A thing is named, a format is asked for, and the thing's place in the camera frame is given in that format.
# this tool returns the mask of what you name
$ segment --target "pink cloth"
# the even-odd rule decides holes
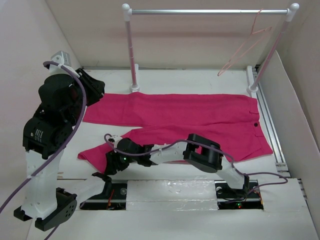
[[[170,144],[198,134],[219,143],[236,162],[272,154],[259,124],[257,100],[244,95],[105,94],[88,107],[84,121],[144,127],[122,136],[140,145]],[[78,158],[103,173],[111,150],[105,143]]]

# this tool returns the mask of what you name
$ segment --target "silver horizontal bar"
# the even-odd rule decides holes
[[[140,10],[132,9],[132,15],[256,15],[260,10],[214,9],[214,10]],[[287,15],[285,10],[262,10],[261,15]]]

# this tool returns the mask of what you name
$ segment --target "white pipe connector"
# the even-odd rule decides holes
[[[123,16],[125,22],[130,22],[130,16],[132,15],[132,9],[130,8],[129,4],[122,5]]]
[[[298,9],[299,9],[299,4],[298,3],[292,3],[291,6],[288,8],[288,13],[286,15],[285,21],[286,22],[291,22]]]

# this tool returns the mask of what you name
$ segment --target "cable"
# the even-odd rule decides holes
[[[44,240],[48,240],[48,239],[51,237],[51,235],[54,234],[54,232],[57,230],[58,227],[59,227],[59,225],[56,226],[56,227],[49,233],[49,235],[45,237]]]
[[[154,150],[151,150],[151,151],[147,151],[147,152],[144,152],[144,153],[128,153],[128,152],[124,152],[124,151],[121,151],[117,148],[114,147],[114,145],[108,141],[107,139],[107,136],[109,137],[112,137],[111,134],[107,133],[104,135],[104,140],[105,142],[115,151],[115,152],[118,152],[118,153],[121,153],[123,155],[127,155],[127,156],[131,156],[131,157],[140,157],[140,156],[145,156],[145,155],[149,155],[149,154],[153,154],[153,153],[156,153],[156,152],[159,152],[160,151],[160,148],[158,149],[154,149]],[[181,139],[181,140],[177,140],[167,146],[164,146],[164,147],[161,147],[161,150],[166,150],[168,148],[171,148],[173,145],[177,144],[177,143],[188,143],[188,144],[194,144],[194,145],[197,145],[197,146],[200,146],[202,148],[206,148],[206,149],[210,149],[214,152],[217,152],[217,153],[220,153],[220,154],[223,154],[227,157],[229,157],[231,159],[231,166],[232,168],[234,168],[234,170],[242,175],[242,176],[252,176],[252,175],[262,175],[262,174],[267,174],[267,175],[274,175],[274,176],[277,176],[281,179],[284,179],[284,181],[281,181],[281,182],[272,182],[272,183],[264,183],[264,184],[260,184],[258,186],[255,186],[253,187],[246,195],[248,196],[250,193],[252,193],[255,189],[257,188],[260,188],[260,187],[263,187],[263,186],[268,186],[268,185],[280,185],[280,184],[286,184],[288,182],[288,179],[280,174],[277,174],[277,173],[273,173],[273,172],[267,172],[267,171],[262,171],[262,172],[253,172],[253,173],[242,173],[241,171],[239,171],[236,167],[235,167],[235,159],[233,156],[231,156],[230,154],[224,152],[224,151],[221,151],[221,150],[218,150],[214,147],[211,147],[211,146],[207,146],[207,145],[204,145],[202,143],[198,143],[198,142],[195,142],[195,141],[190,141],[190,140],[184,140],[184,139]],[[237,202],[236,199],[233,200],[233,201],[230,201],[228,203],[233,203],[233,202]]]
[[[43,63],[44,67],[47,67],[49,65],[55,65],[58,66],[59,64],[57,62],[54,61],[45,61]],[[79,115],[79,119],[76,122],[73,131],[71,132],[70,136],[65,140],[65,142],[59,147],[59,149],[51,156],[49,157],[49,159],[47,161],[45,161],[37,170],[34,171],[34,173],[31,174],[31,177],[35,177],[38,173],[40,173],[46,166],[48,166],[48,164],[50,164],[57,156],[58,154],[67,146],[67,144],[70,142],[70,140],[73,138],[73,136],[75,135],[76,131],[79,128],[79,125],[82,121],[82,118],[84,117],[85,114],[85,110],[86,110],[86,105],[87,105],[87,96],[86,96],[86,91],[84,86],[82,85],[81,81],[79,80],[79,78],[68,68],[66,68],[65,66],[61,66],[61,68],[66,71],[75,81],[76,83],[80,86],[81,92],[82,92],[82,108],[81,108],[81,112]],[[4,210],[4,208],[6,207],[6,205],[11,201],[11,199],[28,183],[31,181],[32,178],[27,178],[26,180],[24,180],[20,186],[18,186],[11,194],[10,196],[4,201],[4,203],[1,205],[0,207],[0,214],[2,213],[2,211]]]

